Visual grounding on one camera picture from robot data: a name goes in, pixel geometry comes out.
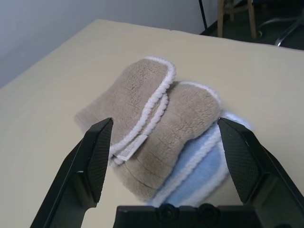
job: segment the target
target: chair leg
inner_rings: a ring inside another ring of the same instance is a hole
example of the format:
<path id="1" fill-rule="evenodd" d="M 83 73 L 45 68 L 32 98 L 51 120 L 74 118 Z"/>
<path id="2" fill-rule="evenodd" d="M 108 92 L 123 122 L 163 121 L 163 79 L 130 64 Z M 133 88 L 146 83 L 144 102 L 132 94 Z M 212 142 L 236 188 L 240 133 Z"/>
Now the chair leg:
<path id="1" fill-rule="evenodd" d="M 233 10 L 234 9 L 234 0 L 230 0 L 229 1 L 229 7 L 230 7 L 230 10 Z M 230 21 L 234 21 L 234 13 L 230 13 Z"/>
<path id="2" fill-rule="evenodd" d="M 223 37 L 223 19 L 225 0 L 218 0 L 218 37 Z"/>
<path id="3" fill-rule="evenodd" d="M 255 9 L 252 5 L 252 0 L 248 0 L 248 12 L 249 12 L 249 21 L 250 21 L 250 30 L 251 36 L 253 39 L 257 38 L 257 28 L 256 28 L 256 20 L 255 20 Z"/>
<path id="4" fill-rule="evenodd" d="M 293 23 L 288 29 L 286 29 L 282 35 L 276 40 L 275 46 L 281 46 L 282 42 L 288 37 L 293 31 L 295 31 L 300 25 L 304 23 L 304 18 L 299 18 L 295 23 Z"/>

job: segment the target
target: table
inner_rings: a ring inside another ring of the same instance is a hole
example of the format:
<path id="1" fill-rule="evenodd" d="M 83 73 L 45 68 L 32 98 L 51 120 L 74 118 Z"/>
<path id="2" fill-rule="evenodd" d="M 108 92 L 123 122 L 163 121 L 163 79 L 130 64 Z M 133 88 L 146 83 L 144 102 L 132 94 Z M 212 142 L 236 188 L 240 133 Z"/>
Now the table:
<path id="1" fill-rule="evenodd" d="M 74 115 L 129 64 L 155 55 L 177 79 L 218 91 L 304 193 L 304 52 L 97 20 L 0 90 L 1 227 L 29 227 L 63 159 L 83 137 Z M 211 195 L 239 204 L 231 178 Z M 118 205 L 139 204 L 109 169 L 83 228 L 113 225 Z"/>

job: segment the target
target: dark floor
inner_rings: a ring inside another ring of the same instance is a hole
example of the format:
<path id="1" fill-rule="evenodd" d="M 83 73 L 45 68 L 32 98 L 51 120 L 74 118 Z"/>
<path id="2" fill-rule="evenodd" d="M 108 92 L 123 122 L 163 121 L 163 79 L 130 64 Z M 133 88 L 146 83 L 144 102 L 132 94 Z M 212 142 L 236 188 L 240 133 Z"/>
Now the dark floor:
<path id="1" fill-rule="evenodd" d="M 282 6 L 268 6 L 267 15 L 263 15 L 262 9 L 259 6 L 255 7 L 255 15 L 256 15 L 256 27 L 268 20 L 269 18 L 277 17 L 277 16 L 297 16 L 300 13 L 299 8 L 284 8 Z M 234 22 L 231 22 L 230 19 L 227 19 L 224 22 L 223 29 L 223 37 L 253 42 L 253 43 L 263 43 L 263 44 L 271 44 L 273 45 L 279 35 L 289 26 L 291 23 L 277 23 L 268 25 L 263 30 L 262 37 L 254 40 L 251 37 L 250 33 L 250 25 L 248 18 L 248 11 L 241 12 L 235 14 Z M 213 31 L 210 36 L 217 36 L 217 31 Z M 299 50 L 304 50 L 304 25 L 300 26 L 293 34 L 291 34 L 285 41 L 283 41 L 283 47 L 289 47 Z"/>

